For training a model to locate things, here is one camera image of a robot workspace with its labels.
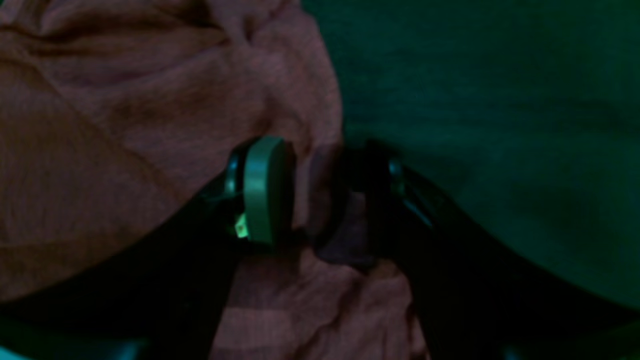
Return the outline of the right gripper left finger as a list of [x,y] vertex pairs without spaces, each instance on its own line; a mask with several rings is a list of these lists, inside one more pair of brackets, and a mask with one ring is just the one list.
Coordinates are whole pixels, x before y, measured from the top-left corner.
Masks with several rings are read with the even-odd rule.
[[236,146],[226,169],[137,243],[1,306],[3,360],[206,360],[240,260],[291,231],[295,155]]

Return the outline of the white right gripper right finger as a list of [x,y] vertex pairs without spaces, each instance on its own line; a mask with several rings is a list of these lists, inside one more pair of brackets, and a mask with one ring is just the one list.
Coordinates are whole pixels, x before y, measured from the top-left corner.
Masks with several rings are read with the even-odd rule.
[[345,151],[369,244],[407,277],[433,360],[637,360],[639,312],[494,238],[436,184],[368,141]]

